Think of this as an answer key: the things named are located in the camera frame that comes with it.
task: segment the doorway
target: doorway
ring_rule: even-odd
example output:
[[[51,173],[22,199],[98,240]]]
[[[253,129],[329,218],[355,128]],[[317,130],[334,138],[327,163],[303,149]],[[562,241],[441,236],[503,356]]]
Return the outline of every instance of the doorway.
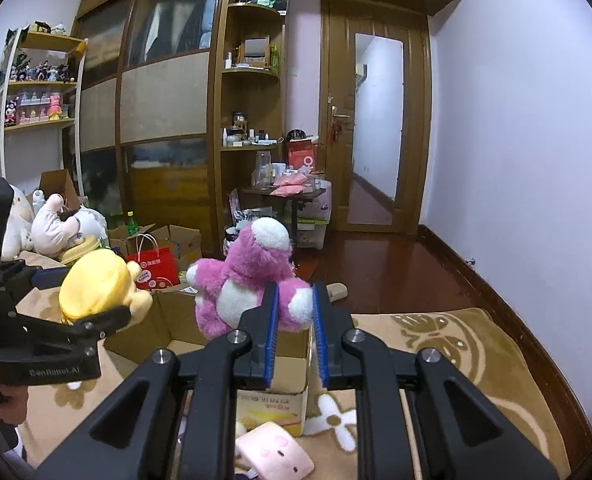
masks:
[[[322,0],[321,139],[330,227],[415,234],[425,185],[431,84],[426,16]]]

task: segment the red paper bag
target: red paper bag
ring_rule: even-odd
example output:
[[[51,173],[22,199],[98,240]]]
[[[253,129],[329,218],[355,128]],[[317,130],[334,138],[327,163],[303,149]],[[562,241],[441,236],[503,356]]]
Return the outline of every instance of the red paper bag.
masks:
[[[136,254],[127,256],[128,260],[137,262],[140,265],[140,276],[136,278],[136,286],[143,290],[157,290],[168,286],[179,285],[176,261],[169,251],[169,248],[158,248],[155,238],[151,235],[144,235],[153,240],[155,249],[141,251],[142,240],[137,242],[138,251]]]

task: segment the cardboard box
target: cardboard box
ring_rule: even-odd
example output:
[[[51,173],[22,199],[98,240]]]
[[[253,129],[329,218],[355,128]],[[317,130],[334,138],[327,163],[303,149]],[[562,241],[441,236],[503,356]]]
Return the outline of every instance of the cardboard box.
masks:
[[[142,323],[105,341],[105,350],[123,377],[158,348],[182,354],[202,348],[206,339],[198,330],[194,296],[185,285],[154,293],[150,312]],[[266,392],[238,391],[236,420],[248,430],[276,422],[293,436],[305,423],[311,363],[311,331],[279,332],[272,385]]]
[[[120,226],[108,232],[110,247],[120,249],[123,256],[137,253],[137,236],[150,234],[156,238],[159,248],[167,247],[174,256],[177,270],[187,270],[190,264],[202,258],[201,232],[197,229],[189,229],[177,225],[166,225],[154,229],[155,224],[150,224],[138,229],[134,235],[129,234],[127,226]],[[142,238],[141,251],[155,249],[154,244],[148,238]]]
[[[57,193],[65,199],[65,206],[68,210],[77,211],[80,209],[78,193],[76,192],[74,183],[71,181],[68,170],[43,171],[38,189],[44,193],[45,200],[50,195]]]

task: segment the rug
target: rug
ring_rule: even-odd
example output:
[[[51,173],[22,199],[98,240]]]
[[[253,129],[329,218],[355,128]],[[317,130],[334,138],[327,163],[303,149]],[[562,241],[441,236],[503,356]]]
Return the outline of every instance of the rug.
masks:
[[[29,265],[60,266],[33,253],[21,257]],[[18,305],[18,311],[59,320],[58,289],[33,290]],[[354,320],[391,348],[409,352],[438,348],[550,459],[561,478],[569,475],[563,439],[518,346],[483,310],[356,315]],[[19,430],[31,465],[39,465],[122,381],[102,344],[99,359],[102,377],[85,381],[77,389],[65,384],[30,388],[27,420]],[[356,478],[354,393],[323,390],[315,353],[312,365],[305,435],[298,439],[316,465],[308,480]]]
[[[353,318],[390,348],[438,348],[550,459],[561,479],[569,475],[563,439],[521,351],[483,310]],[[323,390],[314,373],[310,381],[306,435],[298,439],[316,465],[308,480],[356,478],[354,392]]]

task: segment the red box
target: red box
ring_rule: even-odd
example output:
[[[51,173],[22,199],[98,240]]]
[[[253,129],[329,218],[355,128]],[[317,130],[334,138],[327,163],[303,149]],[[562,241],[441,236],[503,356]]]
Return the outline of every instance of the red box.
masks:
[[[314,151],[311,139],[290,140],[287,143],[287,161],[294,170],[307,166],[314,171],[316,170]]]

